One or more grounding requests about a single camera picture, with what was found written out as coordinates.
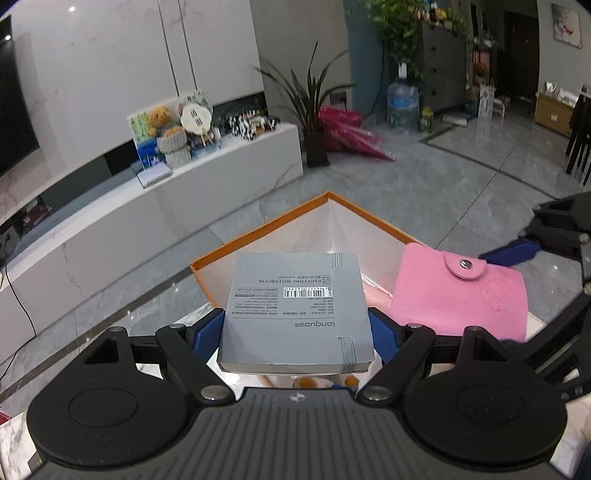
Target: gray cabinet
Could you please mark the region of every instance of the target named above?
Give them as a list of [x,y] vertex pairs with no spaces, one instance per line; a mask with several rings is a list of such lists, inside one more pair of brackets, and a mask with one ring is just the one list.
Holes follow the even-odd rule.
[[417,55],[425,75],[421,105],[434,112],[462,105],[466,85],[466,38],[423,23]]

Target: plant pot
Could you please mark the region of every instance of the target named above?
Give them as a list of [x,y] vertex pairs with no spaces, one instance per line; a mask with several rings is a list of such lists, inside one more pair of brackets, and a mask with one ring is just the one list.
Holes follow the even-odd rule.
[[304,133],[304,148],[306,149],[306,163],[310,168],[329,164],[324,144],[324,132]]

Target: gray notebook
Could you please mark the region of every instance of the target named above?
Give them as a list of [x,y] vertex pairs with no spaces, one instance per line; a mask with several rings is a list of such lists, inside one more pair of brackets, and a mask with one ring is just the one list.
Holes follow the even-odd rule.
[[251,374],[367,371],[374,345],[354,254],[240,253],[218,364]]

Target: orange box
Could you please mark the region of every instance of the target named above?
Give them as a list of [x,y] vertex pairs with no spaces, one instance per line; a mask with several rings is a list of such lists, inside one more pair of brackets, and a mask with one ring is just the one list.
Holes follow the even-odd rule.
[[326,192],[195,260],[190,268],[211,304],[225,308],[239,251],[350,252],[356,254],[364,280],[387,295],[394,288],[404,245],[409,242],[420,243],[336,193]]

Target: pink wallet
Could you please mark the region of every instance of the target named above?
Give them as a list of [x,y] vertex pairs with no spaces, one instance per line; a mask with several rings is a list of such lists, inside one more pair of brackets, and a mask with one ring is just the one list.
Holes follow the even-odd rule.
[[387,313],[400,325],[421,323],[439,335],[479,325],[499,340],[524,341],[527,293],[517,270],[411,243]]

